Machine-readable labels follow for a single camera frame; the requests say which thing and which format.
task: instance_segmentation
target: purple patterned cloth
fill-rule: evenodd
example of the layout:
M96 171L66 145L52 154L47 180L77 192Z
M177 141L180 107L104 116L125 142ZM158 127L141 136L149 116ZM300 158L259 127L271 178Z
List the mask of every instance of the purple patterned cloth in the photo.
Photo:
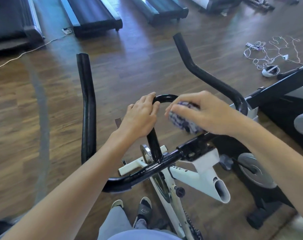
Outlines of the purple patterned cloth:
M178 104L187 106L188 108L193 110L199 110L196 106L189 102L178 102ZM178 127L181 130L185 130L186 132L191 134L197 134L199 132L204 131L194 122L187 120L172 111L169 112L169 120L174 124L174 126Z

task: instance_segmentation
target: white cable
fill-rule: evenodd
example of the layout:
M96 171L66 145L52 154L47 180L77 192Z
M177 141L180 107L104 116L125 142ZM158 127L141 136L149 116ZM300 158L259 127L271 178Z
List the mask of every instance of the white cable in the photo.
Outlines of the white cable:
M50 41L47 42L46 44L43 44L43 45L41 45L41 46L39 46L39 47L37 47L37 48L35 48L35 49L32 49L32 50L23 52L23 53L21 53L18 57L14 58L14 59L11 59L11 60L8 60L8 61L6 61L4 64L0 65L0 68L3 67L3 66L5 66L5 65L7 65L8 63L10 63L10 62L13 61L13 60L17 60L17 59L21 58L21 57L22 57L24 54L26 54L26 53L36 51L36 50L38 50L39 48L42 48L42 47L44 47L44 46L46 46L46 45L52 43L53 41L56 41L56 40L60 40L60 39L62 39L62 38L65 38L65 37L68 36L68 35L69 35L69 34L66 34L66 35L61 36L61 37L59 37L59 38L50 40Z
M300 42L300 39L294 39L293 37L289 36L292 41L291 43L293 44L293 47L294 47L294 50L296 52L296 58L298 61L294 61L294 60L290 60L288 59L288 55L282 55L280 53L281 49L288 49L288 45L289 43L283 38L283 37L273 37L271 41L269 41L269 44L273 45L274 47L276 47L276 49L266 49L265 45L266 45L266 42L262 42L262 41L257 41L254 45L255 46L260 46L261 48L261 51L265 54L265 57L264 58L261 58L261 59L257 59L257 58L250 58L250 55L251 55L251 51L252 50L255 50L254 48L251 48L251 47L248 47L245 51L244 51L244 56L246 56L246 58L250 59L253 61L253 64L257 67L258 70L263 70L264 68L268 67L269 65L273 64L274 61L276 60L276 58L278 57L282 57L285 61L289 61L289 62L293 62L293 63L296 63L296 64L301 64L301 61L300 61L300 58L298 56L298 51L297 51L297 48L296 48L296 45L295 45L295 42ZM277 45L279 45L279 41L278 40L282 40L286 43L285 47L281 47L279 48ZM267 54L267 51L270 51L270 50L276 50L278 51L278 55L276 57L273 57L273 58L270 58Z

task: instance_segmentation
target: left hand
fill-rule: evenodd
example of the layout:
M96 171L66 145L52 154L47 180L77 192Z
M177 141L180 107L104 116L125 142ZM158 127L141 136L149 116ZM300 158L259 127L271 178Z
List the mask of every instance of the left hand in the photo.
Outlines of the left hand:
M160 102L153 104L156 92L142 96L135 104L127 107L126 115L118 128L133 140L147 136L157 121Z

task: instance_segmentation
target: gray pants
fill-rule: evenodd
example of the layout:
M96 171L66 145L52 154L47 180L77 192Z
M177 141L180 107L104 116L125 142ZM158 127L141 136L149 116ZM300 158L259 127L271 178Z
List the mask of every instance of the gray pants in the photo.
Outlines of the gray pants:
M139 219L136 222L135 227L133 228L130 225L130 222L124 210L120 206L115 206L109 211L106 220L101 225L97 240L107 240L108 238L120 232L133 230L133 229L147 229L146 221L144 219ZM159 230L159 229L154 229L154 230L162 231L176 236L176 234L173 234L169 230Z

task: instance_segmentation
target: treadmill belt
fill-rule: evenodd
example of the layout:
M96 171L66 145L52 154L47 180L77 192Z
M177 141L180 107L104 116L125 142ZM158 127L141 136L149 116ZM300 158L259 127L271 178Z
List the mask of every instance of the treadmill belt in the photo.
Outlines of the treadmill belt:
M168 11L177 11L181 8L172 0L146 0L148 1L159 13Z
M68 0L68 2L81 25L113 18L101 0Z

